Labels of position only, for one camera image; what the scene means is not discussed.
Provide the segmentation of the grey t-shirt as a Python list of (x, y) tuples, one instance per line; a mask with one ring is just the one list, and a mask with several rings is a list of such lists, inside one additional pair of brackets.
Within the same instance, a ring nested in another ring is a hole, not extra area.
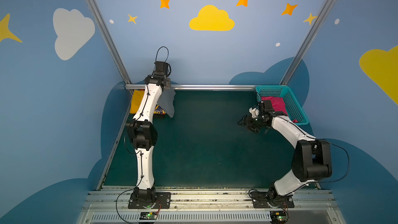
[(175, 115), (174, 98), (176, 92), (173, 88), (164, 89), (160, 95), (157, 104), (166, 112), (166, 114), (173, 118)]

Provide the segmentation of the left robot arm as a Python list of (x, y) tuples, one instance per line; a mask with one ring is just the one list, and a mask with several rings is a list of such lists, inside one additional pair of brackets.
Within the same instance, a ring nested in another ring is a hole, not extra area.
[(140, 106), (127, 126), (127, 133), (137, 158), (138, 179), (133, 189), (133, 200), (148, 207), (156, 202), (152, 155), (158, 139), (153, 125), (153, 114), (158, 100), (168, 86), (164, 75), (149, 75), (145, 79), (145, 91)]

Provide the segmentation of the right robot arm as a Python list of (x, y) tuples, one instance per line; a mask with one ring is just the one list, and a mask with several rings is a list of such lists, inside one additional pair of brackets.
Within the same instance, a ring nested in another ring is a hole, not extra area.
[(325, 140), (308, 134), (289, 117), (274, 113), (259, 117), (245, 115), (238, 125), (258, 133), (262, 127), (270, 127), (279, 132), (294, 148), (291, 170), (269, 188), (267, 200), (273, 204), (288, 200), (295, 191), (329, 178), (332, 175), (331, 148)]

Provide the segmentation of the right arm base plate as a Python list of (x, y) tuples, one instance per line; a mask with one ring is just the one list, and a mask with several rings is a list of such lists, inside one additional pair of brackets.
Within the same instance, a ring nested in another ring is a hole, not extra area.
[(251, 198), (254, 208), (294, 208), (291, 196), (270, 197), (268, 192), (256, 190), (249, 191), (248, 196)]

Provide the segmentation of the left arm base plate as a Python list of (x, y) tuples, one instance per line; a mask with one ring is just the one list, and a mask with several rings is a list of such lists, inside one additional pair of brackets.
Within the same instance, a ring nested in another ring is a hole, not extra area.
[(132, 193), (128, 203), (128, 209), (169, 209), (171, 204), (170, 192)]

